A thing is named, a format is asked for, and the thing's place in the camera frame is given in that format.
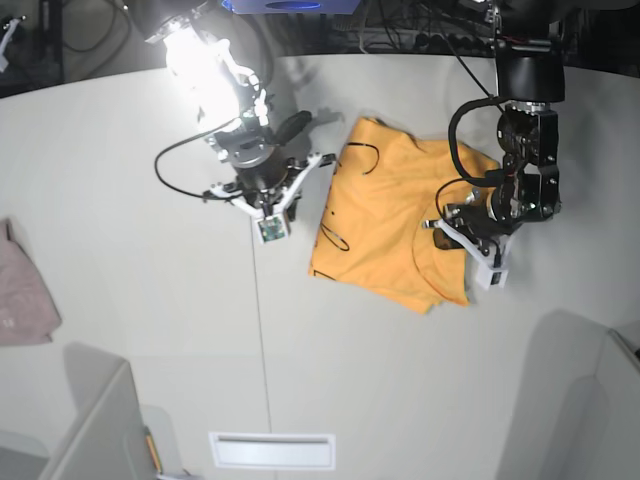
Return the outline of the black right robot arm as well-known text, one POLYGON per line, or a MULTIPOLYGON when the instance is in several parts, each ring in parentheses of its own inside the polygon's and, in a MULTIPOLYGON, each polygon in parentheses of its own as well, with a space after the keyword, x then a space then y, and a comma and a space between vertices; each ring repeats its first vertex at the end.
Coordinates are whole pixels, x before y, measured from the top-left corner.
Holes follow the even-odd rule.
POLYGON ((292 220, 311 170, 333 160, 331 154, 286 155, 286 146, 310 126, 313 115, 299 110, 274 122, 268 78, 238 63, 228 39, 201 23, 206 1, 127 1, 132 24, 149 44, 161 43, 166 67, 197 109, 198 134, 221 163, 235 172, 188 195, 204 203, 225 202, 257 221, 292 220))

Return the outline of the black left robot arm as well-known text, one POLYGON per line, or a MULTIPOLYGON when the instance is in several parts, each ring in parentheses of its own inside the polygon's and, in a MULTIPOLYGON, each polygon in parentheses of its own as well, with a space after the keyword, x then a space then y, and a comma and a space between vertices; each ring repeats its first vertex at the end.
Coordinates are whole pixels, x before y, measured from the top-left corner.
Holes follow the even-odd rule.
POLYGON ((559 120, 552 107, 565 99, 565 75, 561 43, 551 31, 558 2, 488 1, 485 9, 497 92, 461 105, 447 140, 457 182, 487 197, 467 204, 437 201, 440 221, 430 226, 498 268, 504 241, 523 224, 549 220, 561 208, 559 120), (500 112, 496 135, 503 159, 499 167, 474 174, 463 164, 457 130, 466 114, 485 107, 500 112))

